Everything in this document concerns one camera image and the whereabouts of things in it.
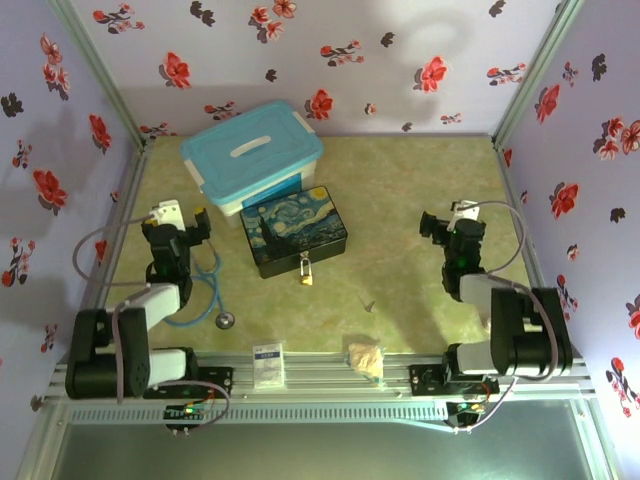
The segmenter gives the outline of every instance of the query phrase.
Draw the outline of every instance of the starry night box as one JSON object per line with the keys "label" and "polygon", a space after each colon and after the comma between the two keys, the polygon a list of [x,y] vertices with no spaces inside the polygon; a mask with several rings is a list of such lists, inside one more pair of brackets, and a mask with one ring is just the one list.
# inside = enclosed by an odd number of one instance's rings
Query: starry night box
{"label": "starry night box", "polygon": [[300,269],[306,258],[313,264],[339,255],[347,246],[347,229],[325,187],[253,205],[240,217],[262,278]]}

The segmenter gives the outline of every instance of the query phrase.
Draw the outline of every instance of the small white box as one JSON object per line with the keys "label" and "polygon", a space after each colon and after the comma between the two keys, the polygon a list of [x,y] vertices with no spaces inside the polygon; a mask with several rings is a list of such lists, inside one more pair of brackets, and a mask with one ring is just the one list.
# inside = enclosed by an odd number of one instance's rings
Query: small white box
{"label": "small white box", "polygon": [[253,347],[253,388],[284,388],[281,343]]}

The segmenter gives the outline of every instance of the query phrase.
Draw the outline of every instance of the green table surface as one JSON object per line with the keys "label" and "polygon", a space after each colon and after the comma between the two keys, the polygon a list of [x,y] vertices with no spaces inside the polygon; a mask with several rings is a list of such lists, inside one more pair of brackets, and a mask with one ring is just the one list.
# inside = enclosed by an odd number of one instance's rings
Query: green table surface
{"label": "green table surface", "polygon": [[[212,242],[223,262],[220,294],[236,325],[218,329],[218,309],[190,328],[162,323],[149,333],[152,347],[247,352],[252,345],[280,341],[287,351],[336,352],[354,340],[373,339],[389,352],[435,354],[450,343],[488,338],[474,307],[444,292],[443,250],[418,233],[423,210],[450,218],[454,200],[504,200],[488,137],[323,138],[325,154],[318,160],[315,183],[328,188],[349,239],[345,254],[313,265],[312,287],[300,285],[298,271],[260,278],[242,227],[227,226],[184,167],[183,140],[156,141],[133,216],[175,198],[189,225],[197,207],[207,208]],[[517,247],[513,223],[509,212],[498,207],[483,208],[480,219],[487,223],[483,266],[493,268]],[[213,265],[208,247],[194,247],[193,254],[204,268]],[[130,227],[115,280],[143,280],[151,260],[140,228]],[[502,275],[527,281],[521,260]],[[111,289],[108,304],[135,290]],[[195,318],[210,298],[210,288],[195,282],[188,305],[172,318]],[[375,302],[371,313],[364,308],[370,302]]]}

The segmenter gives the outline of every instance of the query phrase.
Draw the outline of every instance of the glass panel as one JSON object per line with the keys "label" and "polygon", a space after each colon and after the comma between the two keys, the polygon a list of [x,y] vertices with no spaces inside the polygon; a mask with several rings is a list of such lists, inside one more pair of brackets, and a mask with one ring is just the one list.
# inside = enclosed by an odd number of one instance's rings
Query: glass panel
{"label": "glass panel", "polygon": [[399,424],[72,426],[54,478],[592,478],[567,401],[511,402],[471,435]]}

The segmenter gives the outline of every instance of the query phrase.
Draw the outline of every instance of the white bracket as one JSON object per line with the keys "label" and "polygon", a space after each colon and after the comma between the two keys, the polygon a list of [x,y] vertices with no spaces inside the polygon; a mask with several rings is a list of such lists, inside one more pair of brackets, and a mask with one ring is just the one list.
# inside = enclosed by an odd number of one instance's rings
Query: white bracket
{"label": "white bracket", "polygon": [[480,207],[474,207],[474,208],[465,208],[465,207],[469,207],[471,205],[475,205],[478,202],[473,202],[471,200],[461,200],[459,202],[456,202],[453,205],[453,217],[451,217],[451,221],[449,222],[449,225],[447,226],[447,231],[448,232],[453,232],[453,229],[456,226],[456,222],[458,220],[460,220],[461,218],[468,218],[470,220],[477,220],[478,219],[478,215],[480,214]]}
{"label": "white bracket", "polygon": [[184,219],[182,218],[182,210],[177,200],[167,200],[151,209],[149,212],[153,215],[153,219],[158,225],[171,224],[175,225],[178,230],[185,231]]}

